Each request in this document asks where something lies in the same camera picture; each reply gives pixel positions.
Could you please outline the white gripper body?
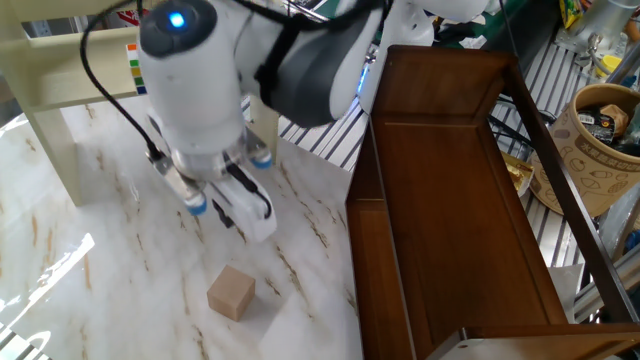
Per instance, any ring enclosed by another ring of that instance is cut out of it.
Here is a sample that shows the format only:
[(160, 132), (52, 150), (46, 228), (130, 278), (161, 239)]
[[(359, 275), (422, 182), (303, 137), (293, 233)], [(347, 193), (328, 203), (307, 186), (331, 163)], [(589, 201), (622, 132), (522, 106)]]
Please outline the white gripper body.
[(235, 179), (210, 182), (208, 194), (234, 221), (238, 230), (250, 242), (262, 242), (275, 233), (277, 219), (273, 204), (265, 189), (257, 182), (255, 192), (247, 190)]

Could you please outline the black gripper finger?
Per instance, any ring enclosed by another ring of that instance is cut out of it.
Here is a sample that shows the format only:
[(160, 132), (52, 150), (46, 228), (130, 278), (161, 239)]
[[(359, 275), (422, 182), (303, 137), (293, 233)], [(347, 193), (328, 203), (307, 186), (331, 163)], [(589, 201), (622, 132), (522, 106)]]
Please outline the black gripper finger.
[(231, 228), (235, 225), (234, 221), (225, 213), (224, 209), (215, 200), (212, 200), (212, 205), (218, 213), (220, 221), (226, 228)]

